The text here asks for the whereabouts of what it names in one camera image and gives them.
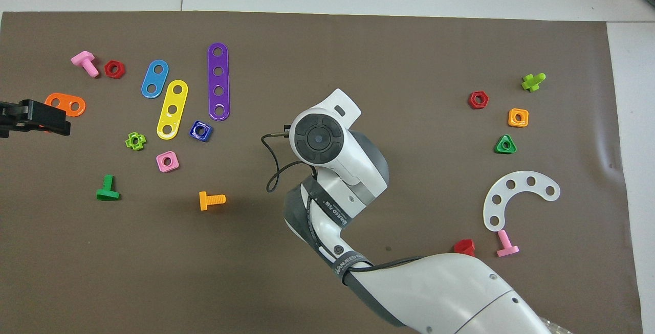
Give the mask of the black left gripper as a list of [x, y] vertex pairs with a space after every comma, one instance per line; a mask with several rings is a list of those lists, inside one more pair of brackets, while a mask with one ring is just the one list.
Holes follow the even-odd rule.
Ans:
[[18, 103], [1, 101], [1, 138], [8, 138], [11, 131], [31, 130], [69, 136], [71, 124], [67, 121], [66, 111], [54, 106], [34, 100], [22, 100]]

